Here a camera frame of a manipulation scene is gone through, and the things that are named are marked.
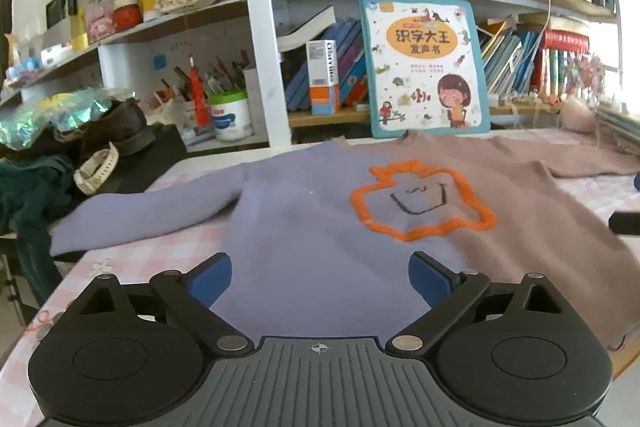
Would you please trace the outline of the pink and purple sweater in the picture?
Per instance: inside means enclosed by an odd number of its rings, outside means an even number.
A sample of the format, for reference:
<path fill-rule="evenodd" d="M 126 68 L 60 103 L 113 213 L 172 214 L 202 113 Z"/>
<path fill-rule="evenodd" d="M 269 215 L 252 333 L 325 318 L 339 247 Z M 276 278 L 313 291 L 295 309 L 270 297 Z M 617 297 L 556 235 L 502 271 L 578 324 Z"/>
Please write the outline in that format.
<path fill-rule="evenodd" d="M 54 255 L 231 217 L 216 313 L 252 338 L 375 336 L 420 317 L 417 251 L 496 282 L 549 277 L 604 343 L 639 322 L 639 261 L 561 178 L 634 174 L 612 148 L 411 133 L 324 142 L 142 194 L 89 198 L 52 233 Z"/>

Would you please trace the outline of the pink plush toy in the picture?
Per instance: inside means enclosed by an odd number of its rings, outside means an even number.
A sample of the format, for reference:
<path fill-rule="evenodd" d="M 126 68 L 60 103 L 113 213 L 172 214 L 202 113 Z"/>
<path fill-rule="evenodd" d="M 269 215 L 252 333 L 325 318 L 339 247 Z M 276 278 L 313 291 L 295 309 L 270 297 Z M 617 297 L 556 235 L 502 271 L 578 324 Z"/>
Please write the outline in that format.
<path fill-rule="evenodd" d="M 593 111 L 580 98 L 568 96 L 560 110 L 561 128 L 571 132 L 591 134 L 596 131 L 597 121 Z"/>

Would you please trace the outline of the white wristwatch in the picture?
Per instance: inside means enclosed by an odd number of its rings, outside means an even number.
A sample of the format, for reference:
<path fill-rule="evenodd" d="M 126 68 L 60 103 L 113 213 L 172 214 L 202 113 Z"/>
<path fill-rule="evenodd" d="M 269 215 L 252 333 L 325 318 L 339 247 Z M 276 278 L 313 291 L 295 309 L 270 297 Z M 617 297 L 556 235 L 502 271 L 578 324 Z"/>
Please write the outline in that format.
<path fill-rule="evenodd" d="M 117 167 L 119 151 L 112 143 L 102 148 L 75 170 L 73 178 L 82 194 L 92 196 L 108 180 Z"/>

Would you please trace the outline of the white plastic jar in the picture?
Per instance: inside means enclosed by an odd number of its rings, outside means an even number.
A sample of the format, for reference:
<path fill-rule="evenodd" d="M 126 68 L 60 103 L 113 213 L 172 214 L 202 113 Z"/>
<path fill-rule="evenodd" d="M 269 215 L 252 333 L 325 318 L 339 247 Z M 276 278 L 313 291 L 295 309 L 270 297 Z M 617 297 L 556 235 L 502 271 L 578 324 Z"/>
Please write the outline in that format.
<path fill-rule="evenodd" d="M 209 106 L 219 141 L 235 142 L 254 134 L 245 90 L 214 94 L 209 98 Z"/>

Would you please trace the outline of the red tassel ornament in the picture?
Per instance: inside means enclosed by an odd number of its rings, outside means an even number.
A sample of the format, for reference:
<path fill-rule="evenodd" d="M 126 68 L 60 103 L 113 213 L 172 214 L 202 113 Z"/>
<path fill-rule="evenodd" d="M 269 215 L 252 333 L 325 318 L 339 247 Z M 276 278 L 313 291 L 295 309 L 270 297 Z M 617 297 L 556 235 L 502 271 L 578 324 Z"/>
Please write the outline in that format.
<path fill-rule="evenodd" d="M 210 110 L 207 105 L 207 98 L 201 83 L 198 68 L 194 64 L 194 58 L 189 56 L 190 62 L 190 81 L 192 100 L 194 103 L 194 112 L 198 127 L 204 128 L 210 124 Z"/>

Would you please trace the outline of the dark green garment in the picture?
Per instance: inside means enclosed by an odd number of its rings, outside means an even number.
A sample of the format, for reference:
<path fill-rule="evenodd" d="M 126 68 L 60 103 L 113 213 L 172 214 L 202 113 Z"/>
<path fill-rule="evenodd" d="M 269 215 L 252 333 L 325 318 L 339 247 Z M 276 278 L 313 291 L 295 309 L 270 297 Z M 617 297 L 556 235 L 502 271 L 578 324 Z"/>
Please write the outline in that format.
<path fill-rule="evenodd" d="M 18 261 L 40 305 L 62 282 L 50 254 L 49 225 L 73 206 L 73 172 L 64 155 L 1 161 L 1 233 L 16 236 Z"/>

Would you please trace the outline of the row of leaning books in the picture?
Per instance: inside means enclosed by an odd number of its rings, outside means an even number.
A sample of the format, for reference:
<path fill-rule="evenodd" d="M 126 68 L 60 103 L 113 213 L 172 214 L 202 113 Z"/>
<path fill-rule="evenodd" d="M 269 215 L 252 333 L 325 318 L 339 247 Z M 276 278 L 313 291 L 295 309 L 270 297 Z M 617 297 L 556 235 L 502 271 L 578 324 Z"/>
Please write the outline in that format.
<path fill-rule="evenodd" d="M 503 100 L 529 94 L 541 32 L 512 20 L 486 20 L 477 26 L 477 35 L 487 93 Z"/>

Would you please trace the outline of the holographic crumpled bag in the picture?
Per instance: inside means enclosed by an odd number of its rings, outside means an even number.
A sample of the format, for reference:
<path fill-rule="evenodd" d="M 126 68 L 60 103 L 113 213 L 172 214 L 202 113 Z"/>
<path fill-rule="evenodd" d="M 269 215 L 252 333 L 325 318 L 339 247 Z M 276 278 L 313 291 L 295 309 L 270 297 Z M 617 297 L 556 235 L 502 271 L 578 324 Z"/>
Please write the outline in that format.
<path fill-rule="evenodd" d="M 27 101 L 1 118 L 1 144 L 11 150 L 26 150 L 47 127 L 62 133 L 78 130 L 100 119 L 117 102 L 135 97 L 134 91 L 126 88 L 87 88 Z"/>

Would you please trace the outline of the teal children's sound book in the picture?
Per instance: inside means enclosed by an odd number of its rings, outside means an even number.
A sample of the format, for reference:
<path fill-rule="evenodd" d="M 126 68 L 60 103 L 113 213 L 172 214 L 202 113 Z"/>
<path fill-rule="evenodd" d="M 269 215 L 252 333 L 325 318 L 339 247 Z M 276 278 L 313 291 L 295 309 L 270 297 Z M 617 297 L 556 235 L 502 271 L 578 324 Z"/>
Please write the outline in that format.
<path fill-rule="evenodd" d="M 472 5 L 463 0 L 359 0 L 372 135 L 490 130 Z"/>

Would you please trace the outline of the usmile white orange box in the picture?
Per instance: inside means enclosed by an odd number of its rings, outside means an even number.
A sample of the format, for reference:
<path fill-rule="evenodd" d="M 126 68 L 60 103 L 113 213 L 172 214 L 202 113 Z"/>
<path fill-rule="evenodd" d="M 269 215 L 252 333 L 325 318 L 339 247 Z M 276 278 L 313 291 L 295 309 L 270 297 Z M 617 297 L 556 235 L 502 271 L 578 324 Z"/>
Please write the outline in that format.
<path fill-rule="evenodd" d="M 309 41 L 306 44 L 306 52 L 311 114 L 334 115 L 340 108 L 336 42 Z"/>

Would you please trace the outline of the white bookshelf frame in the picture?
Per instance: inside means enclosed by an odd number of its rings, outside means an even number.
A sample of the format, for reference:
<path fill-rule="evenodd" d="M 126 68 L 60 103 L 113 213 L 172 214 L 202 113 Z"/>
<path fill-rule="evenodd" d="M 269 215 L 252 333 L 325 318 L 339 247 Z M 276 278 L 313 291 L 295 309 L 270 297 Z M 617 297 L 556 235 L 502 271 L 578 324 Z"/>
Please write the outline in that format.
<path fill-rule="evenodd" d="M 291 145 L 272 0 L 247 0 L 262 108 L 271 147 Z"/>

